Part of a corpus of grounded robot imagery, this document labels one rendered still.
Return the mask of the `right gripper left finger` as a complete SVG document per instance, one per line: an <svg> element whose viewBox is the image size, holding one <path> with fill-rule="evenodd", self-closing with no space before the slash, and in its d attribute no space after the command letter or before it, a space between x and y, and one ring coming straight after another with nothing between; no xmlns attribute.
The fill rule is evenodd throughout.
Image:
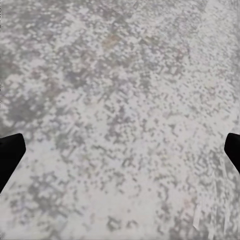
<svg viewBox="0 0 240 240"><path fill-rule="evenodd" d="M26 144L22 133L0 138L0 193L25 153Z"/></svg>

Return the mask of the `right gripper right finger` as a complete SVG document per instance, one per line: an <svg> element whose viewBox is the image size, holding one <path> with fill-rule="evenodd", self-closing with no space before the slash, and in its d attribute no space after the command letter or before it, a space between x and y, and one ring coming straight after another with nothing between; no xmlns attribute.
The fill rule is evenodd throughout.
<svg viewBox="0 0 240 240"><path fill-rule="evenodd" d="M240 134L227 135L224 151L240 173Z"/></svg>

